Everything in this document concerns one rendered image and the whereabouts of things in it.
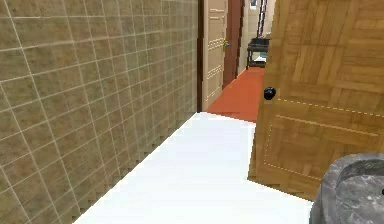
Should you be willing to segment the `beige panelled door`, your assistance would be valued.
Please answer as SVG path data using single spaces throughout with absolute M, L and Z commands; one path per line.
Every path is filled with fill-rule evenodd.
M 202 110 L 220 96 L 223 86 L 228 0 L 203 0 Z

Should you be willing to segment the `black side table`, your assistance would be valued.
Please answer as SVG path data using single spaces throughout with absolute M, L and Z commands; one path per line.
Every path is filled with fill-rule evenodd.
M 266 58 L 269 46 L 268 38 L 252 38 L 247 47 L 247 63 L 246 69 L 250 67 L 264 68 L 266 66 Z M 255 52 L 259 53 L 259 56 L 253 58 Z

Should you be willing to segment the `brown parquet wooden door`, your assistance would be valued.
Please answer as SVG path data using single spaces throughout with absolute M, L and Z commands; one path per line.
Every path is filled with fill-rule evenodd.
M 249 180 L 312 200 L 357 153 L 384 153 L 384 0 L 276 0 Z

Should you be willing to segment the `grey stone sink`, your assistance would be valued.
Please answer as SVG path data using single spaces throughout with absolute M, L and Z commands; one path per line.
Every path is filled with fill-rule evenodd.
M 384 224 L 384 154 L 335 160 L 322 178 L 309 224 Z

